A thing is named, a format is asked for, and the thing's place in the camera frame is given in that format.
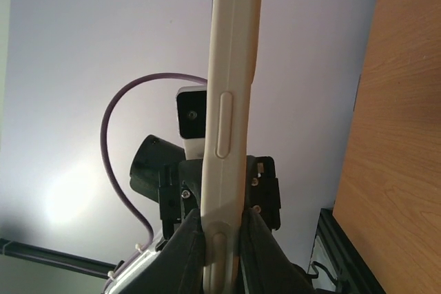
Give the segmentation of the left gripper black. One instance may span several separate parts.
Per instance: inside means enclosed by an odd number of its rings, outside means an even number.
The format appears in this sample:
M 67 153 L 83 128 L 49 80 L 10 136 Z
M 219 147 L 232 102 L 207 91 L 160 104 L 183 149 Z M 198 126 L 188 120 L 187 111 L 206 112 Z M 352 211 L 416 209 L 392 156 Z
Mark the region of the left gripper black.
M 280 189 L 274 159 L 248 156 L 245 207 L 254 208 L 269 230 L 280 228 Z M 170 239 L 190 211 L 201 203 L 201 160 L 164 166 L 159 175 L 158 203 L 163 238 Z

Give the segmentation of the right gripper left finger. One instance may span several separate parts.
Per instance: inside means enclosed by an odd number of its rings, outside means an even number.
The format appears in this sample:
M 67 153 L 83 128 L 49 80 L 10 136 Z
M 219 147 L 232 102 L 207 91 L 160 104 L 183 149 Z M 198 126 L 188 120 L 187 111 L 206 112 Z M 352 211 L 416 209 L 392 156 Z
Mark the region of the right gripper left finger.
M 193 209 L 158 257 L 121 293 L 202 293 L 205 236 L 199 209 Z

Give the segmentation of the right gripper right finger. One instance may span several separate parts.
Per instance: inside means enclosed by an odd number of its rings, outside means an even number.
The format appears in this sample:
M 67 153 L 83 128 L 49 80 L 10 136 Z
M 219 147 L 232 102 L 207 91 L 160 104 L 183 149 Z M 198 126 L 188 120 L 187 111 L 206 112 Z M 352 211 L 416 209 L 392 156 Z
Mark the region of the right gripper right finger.
M 237 293 L 314 293 L 304 273 L 283 253 L 257 211 L 243 212 Z

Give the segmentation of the white phone case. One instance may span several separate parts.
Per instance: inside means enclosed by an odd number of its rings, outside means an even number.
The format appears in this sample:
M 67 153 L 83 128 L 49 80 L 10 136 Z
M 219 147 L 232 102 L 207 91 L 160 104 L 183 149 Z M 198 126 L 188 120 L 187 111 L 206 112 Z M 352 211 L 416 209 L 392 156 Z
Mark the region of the white phone case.
M 261 0 L 213 0 L 201 183 L 205 293 L 233 293 Z

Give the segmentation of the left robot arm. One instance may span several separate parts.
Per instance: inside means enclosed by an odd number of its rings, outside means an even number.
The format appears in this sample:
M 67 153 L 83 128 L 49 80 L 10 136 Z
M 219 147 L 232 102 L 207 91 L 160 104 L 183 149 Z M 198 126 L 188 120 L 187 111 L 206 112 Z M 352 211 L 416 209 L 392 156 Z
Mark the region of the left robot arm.
M 130 168 L 130 186 L 158 203 L 160 237 L 139 247 L 109 275 L 104 293 L 202 293 L 205 239 L 198 209 L 201 160 L 149 135 Z M 284 257 L 273 230 L 280 228 L 280 191 L 273 158 L 247 158 L 245 219 L 239 240 L 239 293 L 281 293 Z

